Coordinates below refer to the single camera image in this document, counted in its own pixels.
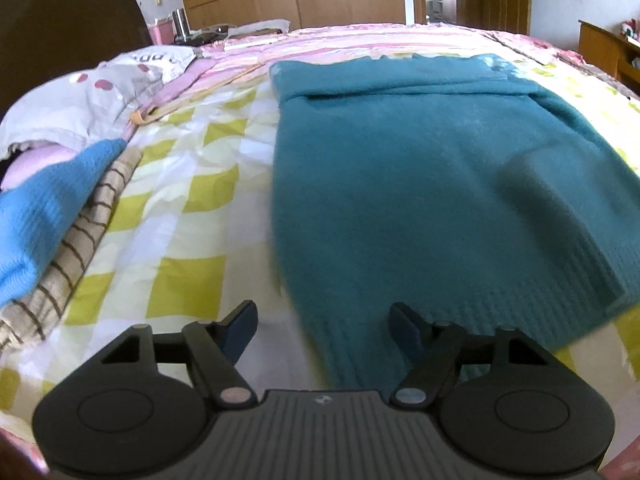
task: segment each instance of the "wooden desk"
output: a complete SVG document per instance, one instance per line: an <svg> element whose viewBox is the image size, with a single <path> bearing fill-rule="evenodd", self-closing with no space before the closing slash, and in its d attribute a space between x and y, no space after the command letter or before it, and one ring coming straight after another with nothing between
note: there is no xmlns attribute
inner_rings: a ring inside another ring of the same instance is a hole
<svg viewBox="0 0 640 480"><path fill-rule="evenodd" d="M578 52L587 63L597 66L626 85L640 92L640 70L632 65L640 57L640 47L629 43L622 35L582 22Z"/></svg>

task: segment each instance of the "bedsheet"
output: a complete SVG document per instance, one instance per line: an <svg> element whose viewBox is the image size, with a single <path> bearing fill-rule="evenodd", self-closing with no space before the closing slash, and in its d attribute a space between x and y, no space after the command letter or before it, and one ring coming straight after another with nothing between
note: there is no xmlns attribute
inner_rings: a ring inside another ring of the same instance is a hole
<svg viewBox="0 0 640 480"><path fill-rule="evenodd" d="M139 129L143 160L60 325L41 346L0 356L0 426L32 440L42 396L131 324L177 332L193 320L221 319L238 303L258 304L260 327L238 363L258 393L330 384L300 329L271 247L271 168L278 106L269 65L361 56L497 54L560 94L640 172L640 102L560 61L541 65L478 31L461 27L366 25L295 31L275 43L226 53L193 92L252 64L238 82ZM558 352L616 411L606 460L640 428L640 306ZM188 381L178 365L162 366Z"/></svg>

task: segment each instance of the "metal thermos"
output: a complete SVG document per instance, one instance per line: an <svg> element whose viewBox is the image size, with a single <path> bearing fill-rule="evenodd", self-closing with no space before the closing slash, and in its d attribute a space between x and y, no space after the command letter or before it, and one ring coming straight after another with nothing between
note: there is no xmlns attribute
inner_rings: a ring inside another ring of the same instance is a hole
<svg viewBox="0 0 640 480"><path fill-rule="evenodd" d="M184 8L175 9L172 12L174 18L175 33L178 38L186 39L191 35L191 29L189 28L189 22L187 21L187 13L184 12Z"/></svg>

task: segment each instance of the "ribbed gray surface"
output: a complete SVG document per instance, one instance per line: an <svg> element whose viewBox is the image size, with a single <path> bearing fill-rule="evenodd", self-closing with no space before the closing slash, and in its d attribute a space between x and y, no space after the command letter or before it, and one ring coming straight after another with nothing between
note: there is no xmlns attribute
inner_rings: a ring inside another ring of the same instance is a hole
<svg viewBox="0 0 640 480"><path fill-rule="evenodd" d="M54 475L54 479L68 479ZM271 392L226 412L183 462L145 480L498 480L447 447L431 420L376 392ZM585 472L571 480L602 480Z"/></svg>

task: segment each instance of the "white pillow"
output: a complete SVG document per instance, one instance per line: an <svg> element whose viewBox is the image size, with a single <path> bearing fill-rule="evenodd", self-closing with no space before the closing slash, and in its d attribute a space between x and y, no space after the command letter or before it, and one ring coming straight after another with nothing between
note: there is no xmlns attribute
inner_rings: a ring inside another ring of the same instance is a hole
<svg viewBox="0 0 640 480"><path fill-rule="evenodd" d="M162 71L146 64L107 64L41 85L0 123L0 158L48 141L80 152L122 136L129 115L162 88Z"/></svg>
<svg viewBox="0 0 640 480"><path fill-rule="evenodd" d="M200 50L190 46L153 45L114 57L106 64L145 64L162 70L162 81L168 83L182 75L200 57Z"/></svg>

